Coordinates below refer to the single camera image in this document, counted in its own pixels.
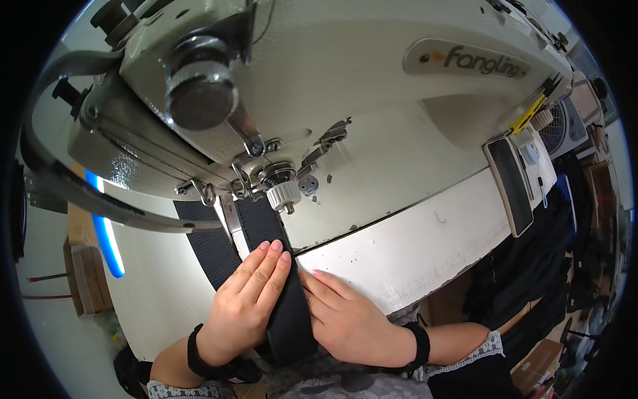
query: black wrist cuff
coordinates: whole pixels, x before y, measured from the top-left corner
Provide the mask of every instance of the black wrist cuff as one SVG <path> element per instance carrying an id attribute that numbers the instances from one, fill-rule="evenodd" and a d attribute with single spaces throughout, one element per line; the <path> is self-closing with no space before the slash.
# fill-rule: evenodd
<path id="1" fill-rule="evenodd" d="M 188 360 L 188 368 L 193 373 L 207 380 L 230 382 L 232 384 L 254 384 L 259 381 L 262 374 L 252 359 L 243 359 L 237 356 L 223 366 L 209 366 L 200 357 L 199 351 L 197 351 L 197 333 L 203 326 L 203 324 L 200 324 L 195 327 L 188 337 L 186 359 Z"/>
<path id="2" fill-rule="evenodd" d="M 413 361 L 409 362 L 404 367 L 381 367 L 381 371 L 389 374 L 399 375 L 403 372 L 411 373 L 421 366 L 427 364 L 430 357 L 430 337 L 427 335 L 427 331 L 419 325 L 418 321 L 413 321 L 403 325 L 402 327 L 409 329 L 417 339 L 417 355 Z"/>

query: blue led light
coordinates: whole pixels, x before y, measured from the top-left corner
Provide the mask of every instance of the blue led light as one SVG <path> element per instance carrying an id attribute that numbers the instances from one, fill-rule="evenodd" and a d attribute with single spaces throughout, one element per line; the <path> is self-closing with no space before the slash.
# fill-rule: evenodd
<path id="1" fill-rule="evenodd" d="M 100 176 L 87 170 L 85 179 L 91 186 L 97 188 L 102 193 L 104 192 L 104 180 Z M 93 219 L 95 233 L 98 236 L 102 256 L 104 256 L 107 262 L 108 270 L 115 278 L 124 276 L 124 264 L 117 249 L 117 242 L 115 241 L 113 225 L 110 219 L 98 215 L 91 215 L 91 218 Z"/>

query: industrial sewing machine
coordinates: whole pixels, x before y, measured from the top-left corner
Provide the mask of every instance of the industrial sewing machine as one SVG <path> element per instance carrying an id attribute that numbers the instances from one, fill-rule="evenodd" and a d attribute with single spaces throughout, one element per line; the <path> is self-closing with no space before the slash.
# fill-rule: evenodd
<path id="1" fill-rule="evenodd" d="M 128 15 L 112 1 L 96 14 L 92 23 L 113 51 L 72 52 L 45 70 L 21 144 L 28 166 L 51 190 L 143 229 L 192 232 L 220 224 L 154 215 L 73 175 L 33 131 L 31 111 L 50 84 L 96 76 L 83 93 L 61 80 L 56 94 L 75 117 L 69 154 L 104 179 L 207 206 L 223 193 L 265 196 L 288 215 L 302 192 L 312 194 L 299 182 L 311 182 L 340 142 L 365 135 L 357 123 L 385 107 L 410 108 L 406 125 L 416 135 L 480 149 L 571 90 L 559 46 L 504 1 L 161 3 Z M 374 146 L 375 134 L 394 133 L 369 134 Z M 386 165 L 379 159 L 377 167 Z M 405 181 L 406 189 L 411 184 Z"/>

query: lace trim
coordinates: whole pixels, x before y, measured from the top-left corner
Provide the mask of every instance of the lace trim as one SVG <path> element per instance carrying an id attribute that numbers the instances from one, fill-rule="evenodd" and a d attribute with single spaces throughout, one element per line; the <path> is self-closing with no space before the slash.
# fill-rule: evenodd
<path id="1" fill-rule="evenodd" d="M 160 381 L 149 381 L 146 384 L 146 388 L 149 390 L 149 397 L 151 399 L 157 398 L 218 398 L 223 396 L 219 392 L 219 387 L 215 385 L 213 381 L 205 381 L 201 386 L 192 389 L 175 388 L 168 386 Z"/>
<path id="2" fill-rule="evenodd" d="M 467 366 L 468 364 L 473 363 L 476 360 L 495 354 L 499 354 L 505 357 L 505 355 L 503 354 L 503 343 L 501 342 L 501 335 L 498 331 L 490 332 L 480 347 L 476 348 L 474 352 L 467 355 L 465 359 L 461 360 L 458 363 L 454 363 L 453 365 L 449 366 L 427 365 L 426 376 L 432 377 L 436 374 L 451 372 L 463 366 Z"/>

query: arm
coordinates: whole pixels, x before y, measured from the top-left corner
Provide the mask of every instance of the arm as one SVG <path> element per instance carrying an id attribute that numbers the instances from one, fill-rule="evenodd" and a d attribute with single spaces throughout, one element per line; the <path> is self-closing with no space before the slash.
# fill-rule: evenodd
<path id="1" fill-rule="evenodd" d="M 281 241 L 264 241 L 217 290 L 211 314 L 196 337 L 199 356 L 209 366 L 225 365 L 265 341 L 272 309 L 290 271 Z M 151 380 L 176 388 L 196 388 L 204 378 L 188 367 L 188 338 L 164 350 L 153 362 Z"/>
<path id="2" fill-rule="evenodd" d="M 416 358 L 414 334 L 395 326 L 368 298 L 330 273 L 300 272 L 313 334 L 336 359 L 369 366 L 403 367 Z M 429 363 L 447 366 L 478 348 L 489 334 L 480 324 L 426 327 Z"/>

